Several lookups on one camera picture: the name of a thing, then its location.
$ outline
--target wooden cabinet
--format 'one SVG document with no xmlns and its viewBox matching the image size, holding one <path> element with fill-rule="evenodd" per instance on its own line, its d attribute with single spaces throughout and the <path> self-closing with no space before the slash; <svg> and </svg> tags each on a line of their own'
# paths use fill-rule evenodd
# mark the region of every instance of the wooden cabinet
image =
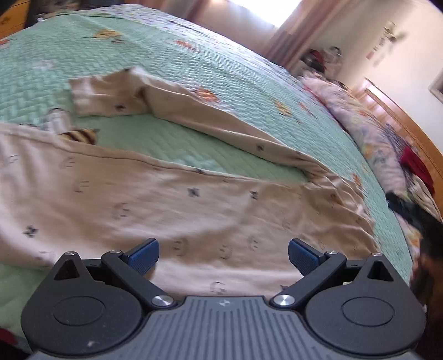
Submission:
<svg viewBox="0 0 443 360">
<path fill-rule="evenodd" d="M 23 29 L 29 8 L 29 0 L 17 0 L 0 16 L 0 39 Z"/>
</svg>

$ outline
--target orange flower print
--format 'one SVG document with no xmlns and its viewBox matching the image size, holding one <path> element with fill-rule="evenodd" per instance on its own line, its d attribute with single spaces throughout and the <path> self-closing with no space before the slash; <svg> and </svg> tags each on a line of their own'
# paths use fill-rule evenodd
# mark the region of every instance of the orange flower print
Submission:
<svg viewBox="0 0 443 360">
<path fill-rule="evenodd" d="M 361 181 L 361 178 L 360 178 L 360 176 L 358 176 L 356 173 L 352 173 L 352 180 L 355 182 L 355 184 L 358 186 L 358 188 L 360 189 L 360 190 L 363 190 L 364 189 L 364 187 L 363 187 L 363 183 L 362 183 L 362 181 Z"/>
<path fill-rule="evenodd" d="M 305 110 L 309 115 L 311 115 L 312 117 L 315 117 L 315 118 L 317 118 L 315 115 L 314 115 L 314 113 L 305 105 L 305 104 L 303 104 L 301 101 L 299 101 L 299 106 L 303 109 L 303 110 Z"/>
<path fill-rule="evenodd" d="M 191 44 L 187 43 L 186 41 L 176 40 L 175 43 L 180 46 L 187 47 L 189 50 L 198 51 L 195 47 L 193 47 Z"/>
<path fill-rule="evenodd" d="M 289 110 L 289 108 L 286 105 L 284 105 L 283 103 L 281 103 L 280 101 L 278 101 L 277 99 L 274 99 L 274 104 L 275 104 L 278 112 L 280 113 L 280 115 L 292 116 L 292 112 Z"/>
<path fill-rule="evenodd" d="M 218 97 L 211 90 L 199 87 L 194 93 L 206 102 L 218 102 Z"/>
<path fill-rule="evenodd" d="M 4 47 L 8 47 L 10 42 L 11 41 L 9 39 L 2 39 L 2 40 L 0 40 L 0 49 L 2 49 Z"/>
<path fill-rule="evenodd" d="M 420 246 L 420 240 L 422 238 L 422 235 L 420 234 L 420 232 L 418 230 L 411 230 L 411 234 L 408 237 L 408 240 L 410 242 L 410 244 L 414 247 L 419 247 Z"/>
<path fill-rule="evenodd" d="M 365 159 L 369 161 L 369 159 L 374 154 L 374 149 L 372 148 L 371 145 L 363 145 L 361 152 L 363 153 Z"/>
<path fill-rule="evenodd" d="M 104 39 L 104 38 L 115 38 L 122 36 L 121 33 L 114 30 L 102 29 L 97 34 L 94 35 L 94 38 Z"/>
</svg>

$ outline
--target blue gripper pad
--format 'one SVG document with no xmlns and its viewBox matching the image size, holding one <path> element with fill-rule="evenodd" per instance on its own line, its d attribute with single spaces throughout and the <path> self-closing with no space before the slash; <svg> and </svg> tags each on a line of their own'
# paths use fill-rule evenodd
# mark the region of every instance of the blue gripper pad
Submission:
<svg viewBox="0 0 443 360">
<path fill-rule="evenodd" d="M 122 260 L 143 276 L 155 265 L 159 260 L 159 256 L 160 246 L 158 241 L 148 239 L 124 253 Z"/>
<path fill-rule="evenodd" d="M 325 261 L 325 255 L 300 239 L 292 239 L 288 246 L 289 261 L 303 276 Z"/>
</svg>

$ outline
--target circular mount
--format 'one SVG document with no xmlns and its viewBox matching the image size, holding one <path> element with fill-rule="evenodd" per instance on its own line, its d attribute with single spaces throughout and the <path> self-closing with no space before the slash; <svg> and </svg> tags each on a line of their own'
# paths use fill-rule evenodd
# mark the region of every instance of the circular mount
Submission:
<svg viewBox="0 0 443 360">
<path fill-rule="evenodd" d="M 55 291 L 39 288 L 26 304 L 22 329 L 32 348 L 62 357 L 89 356 L 120 344 L 137 329 L 143 313 L 133 295 L 92 279 L 77 280 L 57 281 Z"/>
<path fill-rule="evenodd" d="M 360 356 L 386 356 L 413 347 L 426 321 L 405 284 L 371 279 L 316 294 L 305 315 L 323 341 Z"/>
</svg>

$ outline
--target metal screw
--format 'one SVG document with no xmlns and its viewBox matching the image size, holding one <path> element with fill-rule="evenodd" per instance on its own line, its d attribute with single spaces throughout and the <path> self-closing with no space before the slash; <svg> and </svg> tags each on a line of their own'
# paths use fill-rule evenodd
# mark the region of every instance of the metal screw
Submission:
<svg viewBox="0 0 443 360">
<path fill-rule="evenodd" d="M 273 298 L 273 301 L 280 306 L 289 306 L 295 303 L 294 297 L 287 294 L 277 295 L 275 298 Z"/>
<path fill-rule="evenodd" d="M 152 303 L 154 305 L 161 307 L 172 305 L 173 302 L 174 299 L 171 298 L 169 295 L 157 295 L 152 299 Z"/>
</svg>

